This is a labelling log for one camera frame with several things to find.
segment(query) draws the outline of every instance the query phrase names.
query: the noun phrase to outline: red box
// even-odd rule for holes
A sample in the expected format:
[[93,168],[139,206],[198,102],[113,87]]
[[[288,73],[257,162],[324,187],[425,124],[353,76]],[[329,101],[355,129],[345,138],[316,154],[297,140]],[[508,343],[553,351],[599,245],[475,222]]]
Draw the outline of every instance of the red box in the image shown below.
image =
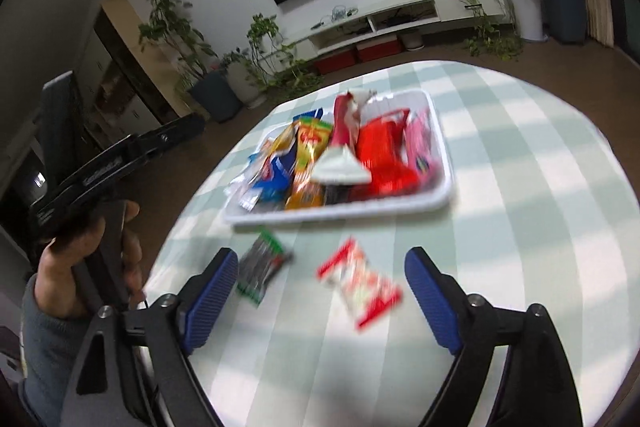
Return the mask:
[[356,57],[356,50],[353,48],[332,53],[314,62],[320,74],[327,74],[331,73],[332,71],[343,70],[344,68],[354,66],[357,63],[358,59]]
[[376,58],[388,57],[402,52],[402,45],[395,35],[371,39],[356,45],[358,57],[363,62],[376,60]]

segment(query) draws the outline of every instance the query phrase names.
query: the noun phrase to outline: brown floor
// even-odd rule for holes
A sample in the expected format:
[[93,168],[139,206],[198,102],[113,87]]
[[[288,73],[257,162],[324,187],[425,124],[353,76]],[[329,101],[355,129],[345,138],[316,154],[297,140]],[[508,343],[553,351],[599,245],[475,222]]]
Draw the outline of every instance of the brown floor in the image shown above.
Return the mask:
[[[413,60],[457,60],[501,71],[542,87],[589,117],[609,140],[636,196],[640,193],[640,69],[622,52],[596,42],[563,46],[550,40],[526,44],[518,60],[470,57],[459,42],[428,46],[358,64],[325,77],[326,85]],[[132,174],[124,187],[142,210],[132,222],[145,251],[148,273],[180,211],[225,154],[274,107],[243,109],[233,120],[211,122],[204,134]],[[634,367],[640,370],[640,359]],[[629,382],[621,389],[628,389]]]

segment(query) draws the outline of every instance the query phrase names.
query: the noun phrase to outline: dark gray plant pot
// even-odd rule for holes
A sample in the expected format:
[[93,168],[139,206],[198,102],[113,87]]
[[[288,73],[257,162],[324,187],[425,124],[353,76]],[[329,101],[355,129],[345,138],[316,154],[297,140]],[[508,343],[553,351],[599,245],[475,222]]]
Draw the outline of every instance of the dark gray plant pot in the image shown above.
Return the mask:
[[230,120],[242,109],[242,102],[217,71],[211,71],[199,80],[189,89],[189,94],[218,123]]
[[542,0],[549,33],[565,44],[584,42],[587,35],[586,0]]

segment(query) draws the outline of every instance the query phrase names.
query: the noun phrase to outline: person's arm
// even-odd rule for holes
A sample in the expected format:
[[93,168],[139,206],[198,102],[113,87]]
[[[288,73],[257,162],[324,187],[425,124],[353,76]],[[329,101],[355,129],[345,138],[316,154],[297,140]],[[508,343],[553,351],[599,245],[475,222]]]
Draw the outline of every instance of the person's arm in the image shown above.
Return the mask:
[[[138,214],[129,202],[125,220]],[[22,302],[22,345],[26,378],[18,388],[25,409],[44,427],[58,427],[71,371],[91,317],[76,291],[71,267],[96,250],[104,233],[104,220],[93,223],[69,240],[54,239],[44,250],[38,272],[27,284]],[[124,277],[132,291],[132,304],[142,293],[138,238],[123,231]]]

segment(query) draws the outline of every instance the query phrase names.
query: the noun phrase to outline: blue gripper pad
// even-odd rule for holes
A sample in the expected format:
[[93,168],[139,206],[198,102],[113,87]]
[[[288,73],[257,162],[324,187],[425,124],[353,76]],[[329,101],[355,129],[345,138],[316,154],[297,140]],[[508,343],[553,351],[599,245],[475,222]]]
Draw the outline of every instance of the blue gripper pad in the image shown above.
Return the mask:
[[238,256],[222,248],[200,275],[191,277],[180,291],[178,333],[185,354],[203,346],[226,298],[238,280]]
[[[442,274],[437,272],[431,260],[428,257],[425,260],[425,257],[426,252],[422,248],[409,250],[404,258],[404,275],[437,343],[449,349],[452,355],[456,355],[462,349],[458,316],[434,279],[434,276],[442,277]],[[437,273],[432,274],[427,268],[428,264],[431,264]]]

